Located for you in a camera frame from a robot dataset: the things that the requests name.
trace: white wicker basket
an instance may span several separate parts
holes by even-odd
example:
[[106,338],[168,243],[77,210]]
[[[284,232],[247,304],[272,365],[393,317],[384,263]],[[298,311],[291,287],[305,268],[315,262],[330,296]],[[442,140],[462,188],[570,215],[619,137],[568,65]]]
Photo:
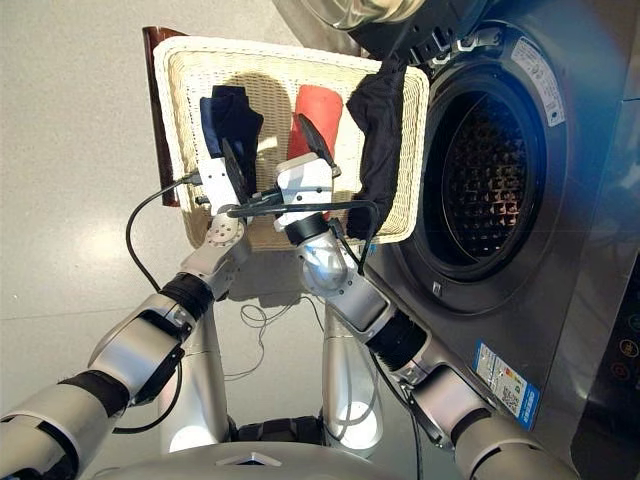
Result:
[[[330,88],[346,104],[360,80],[380,67],[373,60],[318,50],[205,37],[169,38],[156,47],[154,57],[174,177],[195,169],[198,160],[209,155],[200,123],[200,98],[210,96],[213,85],[240,85],[246,88],[251,108],[264,116],[256,161],[258,190],[273,186],[275,166],[286,160],[298,88],[305,84]],[[377,243],[403,240],[415,226],[428,88],[423,72],[407,69],[398,188],[391,213],[374,240]],[[363,143],[364,135],[345,106],[335,148],[342,175],[335,179],[334,201],[348,200],[360,190]],[[204,240],[209,220],[205,208],[195,203],[198,195],[200,187],[178,190],[187,236],[194,247]],[[274,231],[272,217],[254,219],[249,236],[254,250],[291,248],[286,236]]]

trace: black wire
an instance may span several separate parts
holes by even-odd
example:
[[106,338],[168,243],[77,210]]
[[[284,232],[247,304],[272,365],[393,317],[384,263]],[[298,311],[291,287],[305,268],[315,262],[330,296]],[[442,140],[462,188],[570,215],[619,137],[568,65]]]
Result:
[[413,441],[416,446],[416,479],[422,480],[422,440],[420,439],[420,427],[418,426],[418,420],[411,409],[409,409],[409,413],[411,414]]
[[171,399],[171,403],[167,407],[167,409],[156,418],[153,422],[143,425],[141,427],[116,427],[113,429],[112,433],[118,435],[133,435],[135,433],[146,432],[147,430],[151,430],[153,427],[158,426],[165,418],[169,416],[169,414],[173,411],[173,408],[178,403],[178,398],[180,397],[180,390],[182,389],[182,362],[178,363],[176,366],[176,370],[178,372],[178,379],[176,381],[176,391],[173,394],[173,398]]
[[364,273],[364,264],[367,260],[367,254],[369,253],[373,236],[376,233],[378,218],[380,217],[378,205],[371,200],[351,200],[349,202],[332,203],[303,203],[262,207],[237,207],[228,210],[227,215],[231,218],[246,218],[263,215],[279,215],[290,212],[330,212],[335,210],[351,210],[352,208],[368,208],[371,214],[369,231],[367,232],[367,238],[364,242],[364,247],[362,248],[362,255],[358,262],[358,273],[362,275]]
[[158,282],[156,282],[155,278],[153,278],[153,276],[149,273],[149,270],[147,270],[147,267],[145,267],[142,264],[142,262],[138,258],[138,255],[136,254],[135,250],[133,249],[133,244],[131,243],[131,227],[133,226],[133,221],[138,216],[138,213],[140,213],[140,210],[142,210],[144,207],[146,207],[153,200],[155,200],[156,198],[161,196],[163,193],[168,192],[170,190],[173,190],[178,185],[182,185],[183,183],[185,183],[187,181],[187,179],[189,178],[189,176],[190,175],[186,175],[186,176],[182,177],[181,179],[176,180],[171,185],[169,185],[167,187],[164,187],[159,192],[156,192],[153,195],[150,195],[147,198],[145,198],[136,208],[134,208],[133,212],[131,212],[131,215],[129,216],[129,220],[127,221],[127,229],[125,231],[125,240],[127,242],[127,251],[129,252],[129,255],[131,256],[131,259],[133,260],[133,263],[136,264],[136,266],[140,269],[142,274],[147,278],[147,280],[149,280],[149,283],[155,289],[156,292],[160,291],[160,285],[158,285]]
[[384,383],[387,385],[387,387],[389,388],[393,396],[396,398],[396,400],[400,403],[400,405],[402,405],[402,407],[407,411],[407,413],[409,413],[409,416],[411,417],[411,427],[413,428],[413,441],[416,449],[416,478],[418,480],[422,480],[422,441],[420,440],[420,430],[418,426],[418,420],[416,419],[416,416],[414,415],[413,410],[411,410],[411,407],[409,407],[409,404],[407,403],[407,399],[402,398],[400,393],[398,393],[398,391],[395,389],[395,387],[391,383],[391,380],[389,380],[389,377],[387,377],[387,374],[384,372],[384,370],[382,370],[382,367],[380,366],[380,362],[378,361],[378,358],[375,356],[375,354],[373,352],[369,352],[369,355],[371,355],[371,360],[373,360],[373,364],[375,365],[376,370],[378,370],[378,373],[382,377],[382,380],[384,381]]
[[[131,227],[133,226],[133,221],[135,220],[136,216],[138,215],[138,213],[140,213],[140,211],[144,207],[146,207],[153,200],[155,200],[156,198],[161,196],[163,193],[168,192],[170,190],[173,190],[178,185],[182,185],[183,183],[185,183],[186,181],[188,181],[191,178],[195,178],[195,175],[196,175],[196,173],[187,174],[184,177],[180,178],[179,180],[176,180],[175,182],[173,182],[171,185],[168,185],[168,186],[164,187],[162,190],[160,190],[160,191],[154,193],[153,195],[150,195],[147,198],[145,198],[133,210],[133,212],[131,212],[131,215],[129,216],[129,220],[127,221],[127,228],[125,230],[125,240],[127,242],[127,251],[129,252],[129,255],[131,255],[131,259],[133,260],[133,262],[140,269],[140,271],[147,278],[147,280],[149,280],[149,283],[151,284],[151,286],[153,286],[153,288],[155,289],[156,292],[160,291],[160,285],[158,285],[158,282],[156,282],[156,279],[153,278],[153,275],[151,275],[151,273],[149,273],[149,270],[147,270],[147,268],[142,264],[142,262],[138,258],[138,255],[136,255],[136,252],[133,249],[133,244],[131,243]],[[171,399],[171,403],[169,403],[169,406],[162,413],[162,415],[160,415],[153,422],[148,423],[147,425],[143,425],[141,427],[116,427],[116,428],[113,429],[112,433],[115,433],[115,434],[118,434],[118,435],[132,435],[132,434],[135,434],[135,433],[146,432],[147,430],[151,430],[153,427],[159,425],[165,418],[167,418],[169,416],[169,414],[173,411],[173,408],[176,406],[176,403],[178,403],[178,398],[180,397],[180,390],[182,388],[182,362],[178,363],[178,365],[176,366],[176,370],[178,372],[178,379],[177,379],[177,383],[176,383],[176,391],[173,394],[173,398]]]
[[313,303],[313,300],[305,296],[301,296],[300,300],[306,300],[311,304],[311,308],[313,308],[313,313],[316,316],[316,322],[318,322],[318,326],[320,327],[320,330],[322,330],[322,333],[324,333],[324,327],[322,326],[322,322],[320,321],[320,315],[318,315],[318,309],[316,308],[315,303]]

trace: control button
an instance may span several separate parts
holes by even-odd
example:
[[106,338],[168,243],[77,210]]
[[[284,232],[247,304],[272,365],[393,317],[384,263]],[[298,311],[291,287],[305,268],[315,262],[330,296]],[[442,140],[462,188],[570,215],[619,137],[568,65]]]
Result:
[[620,362],[616,362],[611,365],[611,373],[613,373],[613,376],[618,380],[629,380],[631,377],[629,369]]
[[629,358],[636,358],[640,353],[638,344],[632,340],[629,340],[628,338],[620,342],[620,351],[623,353],[623,355]]
[[634,313],[629,317],[629,327],[634,332],[640,333],[640,313]]

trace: black garment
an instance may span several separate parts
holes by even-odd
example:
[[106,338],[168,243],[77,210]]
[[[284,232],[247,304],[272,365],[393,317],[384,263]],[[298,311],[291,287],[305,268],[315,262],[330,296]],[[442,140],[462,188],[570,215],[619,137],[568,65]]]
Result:
[[[402,145],[402,106],[406,64],[397,59],[382,62],[376,74],[367,75],[347,102],[349,113],[365,135],[360,182],[354,200],[372,200],[378,205],[376,232],[386,220],[398,183]],[[347,234],[366,239],[370,224],[366,208],[349,211]]]
[[213,87],[212,98],[200,99],[200,117],[207,149],[212,158],[221,157],[226,138],[247,182],[247,194],[256,192],[258,134],[264,118],[251,110],[244,87]]

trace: washing machine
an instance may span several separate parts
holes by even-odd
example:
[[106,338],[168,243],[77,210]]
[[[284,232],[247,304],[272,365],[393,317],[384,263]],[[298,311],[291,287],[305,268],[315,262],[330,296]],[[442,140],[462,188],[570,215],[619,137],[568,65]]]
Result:
[[639,5],[427,0],[351,32],[431,81],[416,227],[369,275],[585,479],[640,478]]

